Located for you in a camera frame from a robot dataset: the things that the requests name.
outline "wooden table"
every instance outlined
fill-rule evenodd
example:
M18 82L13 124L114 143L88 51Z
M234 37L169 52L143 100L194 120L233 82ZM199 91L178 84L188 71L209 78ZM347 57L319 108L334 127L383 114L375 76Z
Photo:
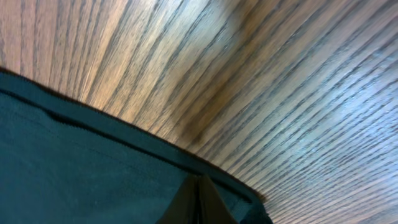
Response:
M0 66L227 170L276 223L392 223L397 32L397 0L0 0Z

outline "wooden surface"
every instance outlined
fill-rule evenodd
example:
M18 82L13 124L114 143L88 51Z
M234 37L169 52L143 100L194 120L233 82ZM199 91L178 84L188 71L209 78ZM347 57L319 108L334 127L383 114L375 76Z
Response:
M396 0L0 0L0 66L220 166L276 223L394 223L397 16Z

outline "teal fabric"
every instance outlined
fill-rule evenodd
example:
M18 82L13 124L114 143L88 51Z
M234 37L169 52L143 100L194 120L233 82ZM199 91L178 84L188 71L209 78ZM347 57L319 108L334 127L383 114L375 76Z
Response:
M0 163L0 223L155 223L188 174L209 175L236 220L268 222L256 194L222 170L9 72Z

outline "dark green cloth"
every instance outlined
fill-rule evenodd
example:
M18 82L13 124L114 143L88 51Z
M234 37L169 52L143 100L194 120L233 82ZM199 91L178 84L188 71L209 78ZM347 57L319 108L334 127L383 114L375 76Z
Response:
M5 71L0 164L0 223L155 223L188 174L210 176L237 221L269 222L222 170Z

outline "wood grain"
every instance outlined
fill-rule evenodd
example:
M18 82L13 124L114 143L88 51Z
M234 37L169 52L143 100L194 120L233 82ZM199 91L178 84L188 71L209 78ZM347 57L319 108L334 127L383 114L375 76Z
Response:
M0 6L0 66L227 170L276 223L398 222L398 1Z

